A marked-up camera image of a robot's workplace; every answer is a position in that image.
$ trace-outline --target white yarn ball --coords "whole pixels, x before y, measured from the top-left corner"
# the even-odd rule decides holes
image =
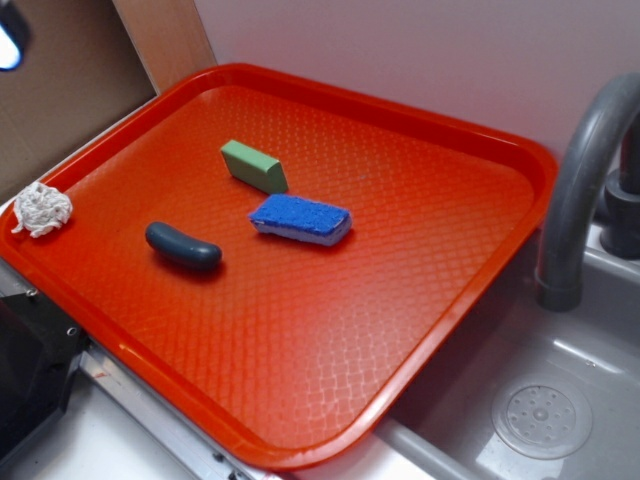
[[[13,212],[18,218],[18,226],[11,232],[18,233],[26,228],[33,238],[38,238],[67,223],[72,211],[68,196],[56,188],[34,182],[16,197]]]

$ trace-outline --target blue sponge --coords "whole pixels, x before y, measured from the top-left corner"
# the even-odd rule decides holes
[[[326,246],[338,243],[351,228],[348,210],[284,194],[271,195],[249,219],[261,233]]]

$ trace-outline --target gray faucet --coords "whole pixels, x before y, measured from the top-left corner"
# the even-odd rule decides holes
[[[576,307],[582,261],[600,191],[609,212],[603,248],[640,258],[640,73],[611,80],[582,117],[560,167],[535,271],[536,299],[553,311]],[[607,174],[620,147],[620,168]]]

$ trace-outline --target gray sink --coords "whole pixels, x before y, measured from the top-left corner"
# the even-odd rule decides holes
[[[452,459],[452,478],[640,478],[640,267],[587,249],[582,304],[551,313],[534,300],[536,242],[412,382],[390,421],[419,440],[407,453],[424,457],[417,463]]]

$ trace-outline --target drain cover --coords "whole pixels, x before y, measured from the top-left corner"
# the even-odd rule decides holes
[[[493,424],[513,450],[531,458],[566,457],[591,433],[591,408],[584,395],[562,380],[527,375],[496,395]]]

